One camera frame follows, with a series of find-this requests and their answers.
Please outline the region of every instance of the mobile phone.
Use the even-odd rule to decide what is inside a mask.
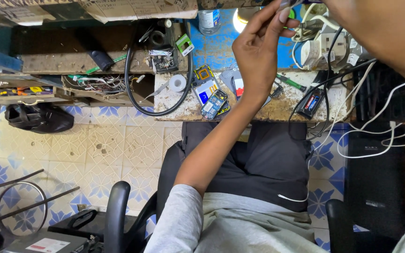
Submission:
[[[212,120],[228,100],[228,95],[221,89],[215,90],[201,109],[201,115]]]
[[[205,64],[193,71],[192,89],[201,106],[205,105],[215,90],[220,89],[209,65]],[[226,102],[217,115],[227,112],[229,109],[229,102]]]

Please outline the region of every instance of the metal rod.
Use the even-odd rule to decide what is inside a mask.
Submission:
[[[29,209],[31,209],[31,208],[34,208],[34,207],[37,207],[37,206],[39,206],[39,205],[43,205],[43,204],[45,204],[45,203],[48,203],[49,201],[55,200],[56,198],[60,198],[60,197],[62,197],[62,196],[64,196],[64,195],[67,195],[68,193],[74,192],[74,191],[76,191],[76,190],[78,190],[78,189],[80,189],[80,188],[81,188],[81,187],[79,187],[79,186],[78,186],[78,187],[75,187],[75,188],[73,188],[73,189],[71,189],[71,190],[68,190],[68,191],[66,191],[66,192],[62,192],[62,193],[60,193],[60,194],[58,194],[58,195],[56,195],[56,196],[54,196],[54,197],[51,197],[51,198],[48,198],[48,199],[46,199],[46,200],[37,202],[37,203],[35,203],[35,204],[31,204],[30,206],[27,206],[27,207],[22,208],[22,209],[20,209],[20,210],[16,210],[16,211],[14,211],[14,212],[10,212],[10,213],[8,213],[8,214],[2,215],[2,216],[0,216],[0,221],[4,220],[5,218],[9,218],[10,216],[13,216],[13,215],[19,214],[19,213],[21,213],[21,212],[24,212],[24,211],[26,211],[26,210],[29,210]]]
[[[36,172],[31,173],[31,174],[29,174],[29,175],[25,175],[24,177],[20,177],[19,179],[15,179],[15,180],[12,180],[12,181],[8,181],[8,182],[5,182],[5,183],[2,183],[2,184],[0,184],[0,187],[8,186],[8,185],[11,185],[11,184],[13,184],[13,183],[17,183],[17,182],[19,182],[19,181],[23,181],[23,180],[25,180],[25,179],[27,179],[27,178],[33,176],[33,175],[37,175],[38,173],[43,172],[43,171],[45,171],[45,170],[44,170],[44,169],[37,170]]]

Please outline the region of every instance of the tile floor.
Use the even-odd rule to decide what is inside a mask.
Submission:
[[[181,123],[156,122],[131,107],[64,107],[64,110],[74,115],[74,127],[59,134],[41,135],[9,126],[4,119],[5,107],[0,106],[0,183],[42,168],[45,171],[32,181],[45,190],[47,197],[80,186],[78,191],[48,204],[45,226],[75,214],[77,204],[104,209],[112,185],[120,180],[132,186],[127,214],[138,215],[157,190],[166,150],[181,139]],[[336,149],[345,131],[343,124],[337,125],[310,161],[308,211],[316,241],[326,250],[330,244],[325,203],[331,198],[343,199],[346,160]],[[246,130],[241,140],[246,141],[248,134]],[[324,138],[314,140],[314,146],[319,146]],[[347,147],[346,138],[339,149],[346,152]],[[0,212],[8,213],[40,199],[32,187],[16,186],[3,197]],[[5,219],[4,225],[15,234],[29,234],[39,226],[43,211],[43,207],[38,207],[23,212]],[[152,217],[147,234],[154,227]]]

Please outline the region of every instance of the metal ring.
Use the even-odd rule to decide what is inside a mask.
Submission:
[[[162,38],[162,43],[158,43],[157,41],[154,40],[154,36],[160,36]],[[165,35],[161,31],[153,31],[149,35],[149,39],[154,45],[160,46],[165,44]]]
[[[33,103],[31,103],[31,104],[28,104],[28,103],[26,103],[26,102],[24,102],[24,101],[18,101],[18,103],[23,103],[23,104],[25,104],[25,105],[36,105],[36,104],[38,104],[39,102],[44,102],[44,100],[36,100],[35,102],[33,102]]]
[[[37,190],[37,192],[40,193],[42,200],[45,200],[45,199],[46,199],[45,192],[43,192],[43,190],[40,188],[40,186],[38,186],[37,184],[34,184],[34,183],[32,183],[32,182],[29,182],[29,181],[22,181],[22,182],[14,183],[13,185],[7,187],[7,188],[0,194],[0,204],[1,204],[1,200],[3,199],[4,194],[5,194],[10,188],[12,188],[12,187],[14,187],[14,186],[16,186],[16,185],[20,185],[20,184],[26,184],[26,185],[30,185],[31,187],[34,187],[34,188]],[[43,204],[43,208],[44,208],[44,211],[43,211],[43,221],[41,222],[40,227],[38,227],[38,229],[37,229],[36,231],[34,231],[33,234],[37,233],[37,232],[43,227],[43,225],[44,225],[45,222],[46,222],[46,217],[48,216],[48,204],[47,204],[47,203]],[[1,231],[6,231],[6,232],[8,232],[8,233],[11,233],[11,234],[15,235],[12,231],[10,231],[9,229],[7,229],[7,228],[4,226],[2,220],[0,221],[0,229],[1,229]]]

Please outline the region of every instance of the tape roll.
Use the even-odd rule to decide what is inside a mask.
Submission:
[[[187,80],[182,75],[174,75],[170,79],[170,89],[177,93],[182,93],[186,84]]]

